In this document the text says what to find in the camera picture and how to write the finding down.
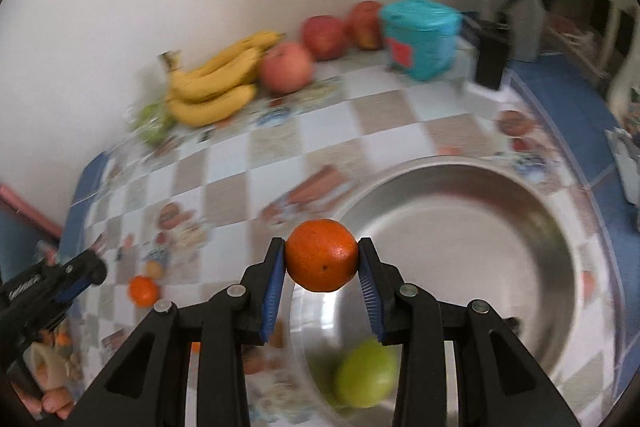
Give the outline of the person hand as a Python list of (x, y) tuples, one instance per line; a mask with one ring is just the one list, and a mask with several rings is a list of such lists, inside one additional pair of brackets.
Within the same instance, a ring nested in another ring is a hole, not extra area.
[(68, 328), (58, 326), (54, 331), (40, 331), (20, 362), (26, 365), (24, 381), (33, 381), (38, 390), (33, 393), (22, 383), (12, 383), (29, 413), (35, 419), (52, 415), (65, 421), (74, 408), (82, 380), (80, 358)]

